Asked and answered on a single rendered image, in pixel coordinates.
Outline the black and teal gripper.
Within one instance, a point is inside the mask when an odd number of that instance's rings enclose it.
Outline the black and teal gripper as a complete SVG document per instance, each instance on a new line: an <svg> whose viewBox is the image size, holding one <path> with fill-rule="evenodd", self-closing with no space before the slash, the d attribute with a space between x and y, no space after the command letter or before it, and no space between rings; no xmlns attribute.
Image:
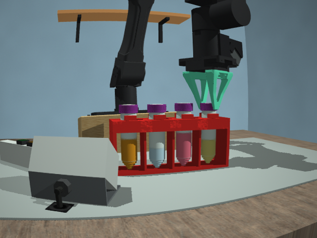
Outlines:
<svg viewBox="0 0 317 238"><path fill-rule="evenodd" d="M236 59L219 55L219 31L201 30L193 32L193 58L179 59L179 66L186 66L183 72L190 87L198 108L200 103L206 103L208 90L210 92L213 110L218 110L223 95L233 77L229 66L236 66ZM202 95L200 98L195 79L201 81ZM216 98L216 81L221 79L221 84Z"/></svg>

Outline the pale grey flat mat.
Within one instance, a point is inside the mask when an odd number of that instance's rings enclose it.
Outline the pale grey flat mat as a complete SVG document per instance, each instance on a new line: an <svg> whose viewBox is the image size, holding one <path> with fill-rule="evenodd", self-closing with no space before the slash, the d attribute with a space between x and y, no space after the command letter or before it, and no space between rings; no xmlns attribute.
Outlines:
<svg viewBox="0 0 317 238"><path fill-rule="evenodd" d="M118 176L107 206L32 197L28 168L0 160L0 220L92 220L186 211L248 199L317 180L317 151L259 138L230 139L228 167Z"/></svg>

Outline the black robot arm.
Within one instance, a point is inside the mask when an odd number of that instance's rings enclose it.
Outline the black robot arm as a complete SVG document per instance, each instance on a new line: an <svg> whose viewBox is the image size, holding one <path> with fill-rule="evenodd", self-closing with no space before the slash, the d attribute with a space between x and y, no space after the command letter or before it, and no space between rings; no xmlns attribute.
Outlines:
<svg viewBox="0 0 317 238"><path fill-rule="evenodd" d="M155 0L128 0L128 15L123 41L115 58L110 88L115 89L114 112L94 112L92 116L118 115L119 105L137 105L137 88L145 78L144 39L149 14ZM251 13L246 0L185 0L200 7L191 10L192 32L220 31L247 26ZM219 55L243 58L242 42L219 33ZM230 65L229 68L237 67Z"/></svg>

